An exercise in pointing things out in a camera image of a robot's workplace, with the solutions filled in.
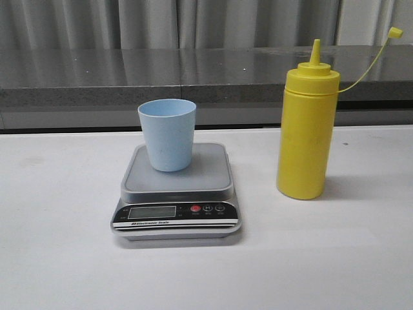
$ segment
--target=gray curtain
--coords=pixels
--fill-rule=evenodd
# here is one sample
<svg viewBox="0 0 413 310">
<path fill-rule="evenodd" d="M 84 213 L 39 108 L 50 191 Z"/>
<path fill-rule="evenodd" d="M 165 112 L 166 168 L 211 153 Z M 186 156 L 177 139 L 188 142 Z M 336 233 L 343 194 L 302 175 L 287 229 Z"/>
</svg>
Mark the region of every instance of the gray curtain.
<svg viewBox="0 0 413 310">
<path fill-rule="evenodd" d="M 0 0 L 0 49 L 292 47 L 316 37 L 374 45 L 391 22 L 410 25 L 412 7 L 411 0 Z"/>
</svg>

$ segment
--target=digital scale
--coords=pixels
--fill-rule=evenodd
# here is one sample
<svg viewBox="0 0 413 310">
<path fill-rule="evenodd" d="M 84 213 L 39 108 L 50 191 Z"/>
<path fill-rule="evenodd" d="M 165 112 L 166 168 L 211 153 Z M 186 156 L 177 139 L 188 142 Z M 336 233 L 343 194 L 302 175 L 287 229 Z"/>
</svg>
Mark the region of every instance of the digital scale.
<svg viewBox="0 0 413 310">
<path fill-rule="evenodd" d="M 220 238 L 241 226 L 225 147 L 195 143 L 191 164 L 180 171 L 152 168 L 138 147 L 121 183 L 111 227 L 129 240 Z"/>
</svg>

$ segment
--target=white table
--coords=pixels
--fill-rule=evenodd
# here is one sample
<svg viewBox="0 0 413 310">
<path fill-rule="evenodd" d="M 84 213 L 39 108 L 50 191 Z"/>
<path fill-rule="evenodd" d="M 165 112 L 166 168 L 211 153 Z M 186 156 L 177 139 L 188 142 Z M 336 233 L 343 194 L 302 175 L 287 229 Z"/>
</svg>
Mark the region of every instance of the white table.
<svg viewBox="0 0 413 310">
<path fill-rule="evenodd" d="M 141 133 L 0 136 L 0 309 L 413 309 L 413 126 L 334 129 L 327 186 L 276 189 L 279 129 L 197 131 L 230 157 L 242 230 L 110 230 Z"/>
</svg>

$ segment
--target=gray countertop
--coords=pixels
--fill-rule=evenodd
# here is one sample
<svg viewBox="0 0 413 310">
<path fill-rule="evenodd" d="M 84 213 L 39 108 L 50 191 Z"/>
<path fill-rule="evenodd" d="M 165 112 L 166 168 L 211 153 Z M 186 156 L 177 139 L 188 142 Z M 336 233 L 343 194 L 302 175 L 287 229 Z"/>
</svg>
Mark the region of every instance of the gray countertop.
<svg viewBox="0 0 413 310">
<path fill-rule="evenodd" d="M 326 46 L 321 60 L 354 82 L 379 47 Z M 133 109 L 158 98 L 199 107 L 281 107 L 287 71 L 310 46 L 246 50 L 1 50 L 0 112 Z M 340 101 L 413 99 L 413 46 L 388 46 L 367 77 Z"/>
</svg>

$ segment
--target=plastic cup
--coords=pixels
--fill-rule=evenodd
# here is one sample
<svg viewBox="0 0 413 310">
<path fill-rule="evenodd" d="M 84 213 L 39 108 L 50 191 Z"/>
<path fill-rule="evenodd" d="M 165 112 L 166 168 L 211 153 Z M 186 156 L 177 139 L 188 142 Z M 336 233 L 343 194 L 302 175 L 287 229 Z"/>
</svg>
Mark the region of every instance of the plastic cup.
<svg viewBox="0 0 413 310">
<path fill-rule="evenodd" d="M 183 99 L 146 102 L 137 109 L 149 162 L 159 171 L 179 171 L 191 164 L 196 105 Z"/>
</svg>

